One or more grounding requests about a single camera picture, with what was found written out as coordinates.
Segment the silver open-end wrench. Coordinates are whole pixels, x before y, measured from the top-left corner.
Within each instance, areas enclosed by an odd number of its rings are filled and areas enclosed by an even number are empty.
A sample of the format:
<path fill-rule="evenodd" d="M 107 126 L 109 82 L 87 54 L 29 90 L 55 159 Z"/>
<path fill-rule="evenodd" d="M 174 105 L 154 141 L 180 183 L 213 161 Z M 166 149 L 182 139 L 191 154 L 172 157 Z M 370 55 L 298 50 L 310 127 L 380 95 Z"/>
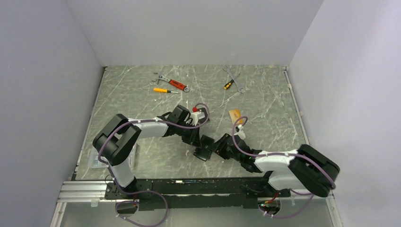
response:
<path fill-rule="evenodd" d="M 227 89 L 229 89 L 230 87 L 232 87 L 233 84 L 235 84 L 236 87 L 237 87 L 237 91 L 238 91 L 239 93 L 244 93 L 244 92 L 245 92 L 245 88 L 244 88 L 244 86 L 242 86 L 242 85 L 238 82 L 238 79 L 237 79 L 237 78 L 239 77 L 239 74 L 238 74 L 237 76 L 234 76 L 233 73 L 231 72 L 230 67 L 229 67 L 228 65 L 224 66 L 222 69 L 223 69 L 223 71 L 225 71 L 225 72 L 230 76 L 230 78 L 231 78 L 231 80 L 230 80 L 229 82 L 227 82 L 227 83 L 224 85 L 223 89 L 224 89 L 224 90 L 227 90 Z"/>

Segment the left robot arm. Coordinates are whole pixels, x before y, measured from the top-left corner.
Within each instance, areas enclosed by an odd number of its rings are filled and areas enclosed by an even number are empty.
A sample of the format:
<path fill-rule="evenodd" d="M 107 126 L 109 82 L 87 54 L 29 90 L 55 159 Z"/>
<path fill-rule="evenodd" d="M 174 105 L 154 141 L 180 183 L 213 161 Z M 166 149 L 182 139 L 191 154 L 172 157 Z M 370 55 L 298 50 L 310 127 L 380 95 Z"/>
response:
<path fill-rule="evenodd" d="M 92 146 L 98 152 L 98 161 L 106 164 L 123 198 L 139 193 L 137 179 L 126 161 L 137 140 L 177 135 L 183 143 L 202 148 L 200 127 L 209 121 L 210 112 L 204 103 L 195 106 L 201 109 L 191 113 L 177 105 L 173 111 L 151 119 L 129 120 L 119 113 L 95 136 Z"/>

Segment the aluminium frame rail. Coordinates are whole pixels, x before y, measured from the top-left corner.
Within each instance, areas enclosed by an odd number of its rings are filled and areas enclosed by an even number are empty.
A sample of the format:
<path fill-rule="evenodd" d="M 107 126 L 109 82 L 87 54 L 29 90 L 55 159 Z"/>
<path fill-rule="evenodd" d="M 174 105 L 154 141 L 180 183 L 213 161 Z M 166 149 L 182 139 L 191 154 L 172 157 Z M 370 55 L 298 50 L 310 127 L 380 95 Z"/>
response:
<path fill-rule="evenodd" d="M 87 203 L 92 208 L 96 208 L 100 203 L 117 204 L 122 201 L 109 201 L 105 199 L 106 184 L 111 181 L 64 181 L 56 203 L 56 209 L 51 221 L 52 227 L 60 227 L 63 218 L 67 216 L 67 205 L 73 203 Z M 288 198 L 280 198 L 273 201 L 271 205 L 279 205 L 280 211 L 276 217 L 283 216 L 284 220 L 300 219 L 301 215 L 311 211 L 312 203 L 322 201 L 325 206 L 323 215 L 318 215 L 317 220 L 327 220 L 334 227 L 343 226 L 333 193 L 328 197 L 312 196 L 306 190 L 290 191 Z"/>

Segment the black credit card stack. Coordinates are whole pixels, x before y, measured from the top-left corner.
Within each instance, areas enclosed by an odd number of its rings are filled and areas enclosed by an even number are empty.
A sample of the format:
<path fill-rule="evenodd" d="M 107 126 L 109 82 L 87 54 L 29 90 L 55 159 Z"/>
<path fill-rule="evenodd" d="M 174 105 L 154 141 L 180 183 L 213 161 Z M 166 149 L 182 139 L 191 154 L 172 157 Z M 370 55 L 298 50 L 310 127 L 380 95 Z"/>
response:
<path fill-rule="evenodd" d="M 198 123 L 203 124 L 204 122 L 209 122 L 209 114 L 205 107 L 198 108 Z"/>

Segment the black yellow small screwdriver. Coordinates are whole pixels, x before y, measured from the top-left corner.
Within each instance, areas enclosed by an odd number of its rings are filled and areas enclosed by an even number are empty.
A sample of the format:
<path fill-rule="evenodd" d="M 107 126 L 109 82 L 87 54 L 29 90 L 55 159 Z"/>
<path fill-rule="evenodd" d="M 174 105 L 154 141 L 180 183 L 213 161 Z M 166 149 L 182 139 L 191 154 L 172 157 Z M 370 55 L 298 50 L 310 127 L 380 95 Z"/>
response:
<path fill-rule="evenodd" d="M 227 82 L 227 83 L 224 85 L 223 89 L 224 89 L 224 90 L 229 89 L 229 88 L 232 86 L 232 84 L 234 83 L 234 80 L 235 80 L 237 77 L 239 77 L 239 76 L 240 76 L 240 74 L 238 74 L 236 77 L 232 78 L 229 82 Z"/>

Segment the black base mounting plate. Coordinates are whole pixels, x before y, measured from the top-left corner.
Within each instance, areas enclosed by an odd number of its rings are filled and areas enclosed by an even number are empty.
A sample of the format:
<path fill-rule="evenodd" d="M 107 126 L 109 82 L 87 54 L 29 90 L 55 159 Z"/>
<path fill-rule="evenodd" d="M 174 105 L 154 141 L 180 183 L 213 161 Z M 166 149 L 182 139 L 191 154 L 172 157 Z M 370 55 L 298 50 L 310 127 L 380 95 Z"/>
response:
<path fill-rule="evenodd" d="M 179 208 L 242 207 L 256 209 L 264 200 L 288 198 L 288 189 L 277 191 L 264 177 L 138 179 L 130 194 L 121 192 L 115 183 L 106 184 L 105 199 L 133 200 L 140 211 Z"/>

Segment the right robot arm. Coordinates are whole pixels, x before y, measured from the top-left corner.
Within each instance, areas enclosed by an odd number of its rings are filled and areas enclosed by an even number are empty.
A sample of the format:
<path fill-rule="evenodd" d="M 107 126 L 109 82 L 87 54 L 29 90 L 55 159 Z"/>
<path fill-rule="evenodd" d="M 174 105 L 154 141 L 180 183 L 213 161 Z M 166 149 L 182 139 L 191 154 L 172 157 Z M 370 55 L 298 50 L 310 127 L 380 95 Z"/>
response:
<path fill-rule="evenodd" d="M 261 192 L 272 196 L 284 189 L 308 190 L 327 197 L 335 189 L 340 167 L 307 144 L 291 151 L 272 152 L 250 148 L 238 135 L 225 134 L 210 146 L 223 159 L 234 159 L 250 173 L 264 173 Z"/>

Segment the clear plastic screw box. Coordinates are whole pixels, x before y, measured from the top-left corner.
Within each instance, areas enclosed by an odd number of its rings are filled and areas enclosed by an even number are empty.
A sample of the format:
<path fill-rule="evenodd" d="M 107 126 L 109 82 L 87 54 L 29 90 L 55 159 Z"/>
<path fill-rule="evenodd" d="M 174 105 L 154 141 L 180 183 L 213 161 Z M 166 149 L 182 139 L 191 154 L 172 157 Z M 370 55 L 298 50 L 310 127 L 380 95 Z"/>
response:
<path fill-rule="evenodd" d="M 137 144 L 135 144 L 131 150 L 131 153 L 127 157 L 129 167 L 134 166 L 134 159 L 135 159 L 135 153 L 137 151 L 137 147 L 138 147 Z M 91 151 L 90 151 L 88 166 L 90 168 L 105 168 L 106 167 L 105 163 L 102 163 L 98 160 L 98 151 L 94 147 L 92 147 Z"/>

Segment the red handled adjustable wrench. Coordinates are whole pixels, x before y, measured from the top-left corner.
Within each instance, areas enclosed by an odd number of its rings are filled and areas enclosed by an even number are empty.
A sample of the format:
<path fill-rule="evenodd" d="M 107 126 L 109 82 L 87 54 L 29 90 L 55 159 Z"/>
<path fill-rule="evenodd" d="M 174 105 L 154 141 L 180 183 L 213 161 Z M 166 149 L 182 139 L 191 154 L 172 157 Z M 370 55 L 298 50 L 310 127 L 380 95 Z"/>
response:
<path fill-rule="evenodd" d="M 162 72 L 153 72 L 153 74 L 157 76 L 156 79 L 152 80 L 156 84 L 159 84 L 160 81 L 165 81 L 165 82 L 169 83 L 170 85 L 172 85 L 173 87 L 175 87 L 183 92 L 190 91 L 190 88 L 187 85 L 185 85 L 179 81 L 167 78 Z"/>

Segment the black leather card holder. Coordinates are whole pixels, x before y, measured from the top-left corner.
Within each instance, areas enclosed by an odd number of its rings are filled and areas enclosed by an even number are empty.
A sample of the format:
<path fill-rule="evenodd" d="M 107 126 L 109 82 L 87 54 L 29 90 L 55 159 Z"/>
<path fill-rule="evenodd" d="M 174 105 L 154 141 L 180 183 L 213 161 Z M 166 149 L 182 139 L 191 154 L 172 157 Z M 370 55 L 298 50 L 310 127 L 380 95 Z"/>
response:
<path fill-rule="evenodd" d="M 193 155 L 198 159 L 206 162 L 211 157 L 211 151 L 207 150 L 206 148 L 196 148 Z"/>

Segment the yellow handled screwdriver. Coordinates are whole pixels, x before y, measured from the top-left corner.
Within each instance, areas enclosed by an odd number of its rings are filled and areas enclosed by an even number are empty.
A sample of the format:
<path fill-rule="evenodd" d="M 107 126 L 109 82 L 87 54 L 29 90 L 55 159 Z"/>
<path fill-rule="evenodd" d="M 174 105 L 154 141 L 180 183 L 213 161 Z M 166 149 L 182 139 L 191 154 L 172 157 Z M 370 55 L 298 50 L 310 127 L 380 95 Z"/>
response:
<path fill-rule="evenodd" d="M 162 89 L 162 88 L 154 88 L 153 91 L 154 92 L 159 92 L 159 93 L 174 93 L 174 94 L 178 94 L 178 92 L 171 91 L 171 90 L 168 90 L 168 89 Z"/>

